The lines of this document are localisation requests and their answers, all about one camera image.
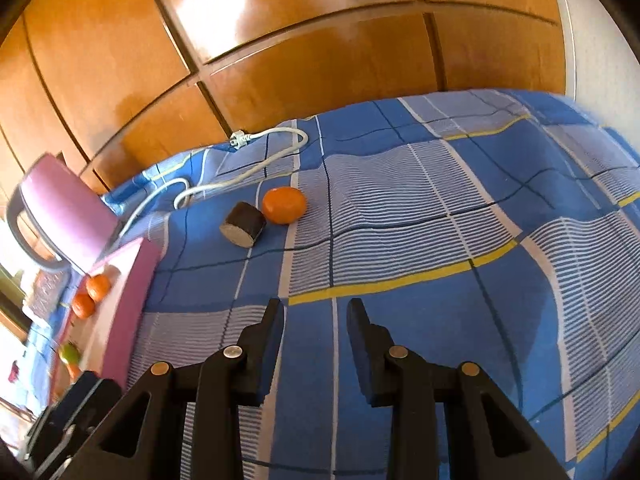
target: pink kettle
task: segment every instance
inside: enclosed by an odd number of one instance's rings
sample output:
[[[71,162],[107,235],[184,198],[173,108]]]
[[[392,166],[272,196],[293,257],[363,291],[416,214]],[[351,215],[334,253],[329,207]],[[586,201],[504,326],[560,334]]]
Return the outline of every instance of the pink kettle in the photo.
[[[18,229],[25,212],[59,258],[39,256]],[[110,245],[118,217],[66,164],[45,153],[24,175],[9,200],[6,220],[15,240],[41,268],[58,272],[73,265],[86,273]]]

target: kettle handle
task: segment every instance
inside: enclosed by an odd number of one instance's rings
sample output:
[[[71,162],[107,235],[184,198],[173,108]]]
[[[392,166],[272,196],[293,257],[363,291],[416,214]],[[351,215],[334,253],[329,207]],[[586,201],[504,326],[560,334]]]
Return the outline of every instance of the kettle handle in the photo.
[[[15,241],[18,242],[20,248],[30,257],[40,268],[49,272],[60,272],[61,270],[68,269],[70,263],[66,260],[52,261],[46,260],[40,256],[25,240],[20,228],[18,227],[18,216],[26,209],[22,193],[20,192],[20,186],[16,186],[14,193],[12,194],[9,202],[6,206],[6,223],[9,226],[9,231],[14,236]],[[49,243],[48,238],[41,234],[45,242]]]

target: orange fruit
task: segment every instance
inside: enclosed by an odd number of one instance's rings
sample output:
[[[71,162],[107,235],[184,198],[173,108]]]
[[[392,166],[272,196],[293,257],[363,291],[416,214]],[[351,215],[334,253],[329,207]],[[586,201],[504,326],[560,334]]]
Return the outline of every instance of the orange fruit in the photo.
[[[306,197],[295,187],[275,187],[262,199],[262,214],[274,224],[291,224],[305,212]]]
[[[80,319],[87,319],[95,312],[95,302],[88,294],[78,292],[71,302],[71,308]]]
[[[96,303],[102,301],[111,290],[111,282],[104,274],[89,276],[86,280],[86,291]]]

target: blue checkered blanket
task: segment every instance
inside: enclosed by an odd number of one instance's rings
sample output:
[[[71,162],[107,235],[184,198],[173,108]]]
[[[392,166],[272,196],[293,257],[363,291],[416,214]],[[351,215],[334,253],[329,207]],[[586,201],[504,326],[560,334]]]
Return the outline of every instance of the blue checkered blanket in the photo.
[[[199,362],[286,306],[264,406],[241,409],[247,478],[383,479],[390,411],[360,393],[346,305],[430,362],[475,361],[576,479],[602,478],[638,428],[639,158],[560,96],[467,91],[367,102],[285,125],[308,144],[249,180],[172,210],[153,202],[126,239],[162,247],[130,365]],[[105,197],[126,216],[175,177],[227,180],[292,143],[173,156]],[[308,212],[249,249],[218,229],[238,201],[301,189]],[[188,471],[191,406],[184,437]],[[447,451],[440,452],[448,477]]]

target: black plastic bracket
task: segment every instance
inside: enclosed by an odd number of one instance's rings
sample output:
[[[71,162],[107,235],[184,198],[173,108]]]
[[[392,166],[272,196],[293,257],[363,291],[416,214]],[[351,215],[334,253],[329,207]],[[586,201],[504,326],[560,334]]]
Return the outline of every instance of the black plastic bracket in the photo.
[[[396,346],[358,298],[349,302],[347,328],[367,402],[393,406],[388,480],[437,480],[436,402],[444,404],[452,480],[566,480],[556,457],[477,364],[439,366]]]
[[[72,413],[63,428],[60,442],[36,469],[33,480],[49,480],[68,457],[75,455],[121,395],[122,390],[116,381],[98,380]]]
[[[154,364],[87,439],[62,480],[180,478],[187,402],[195,402],[191,479],[242,480],[238,406],[259,406],[271,387],[284,307],[270,300],[262,321],[203,363]]]

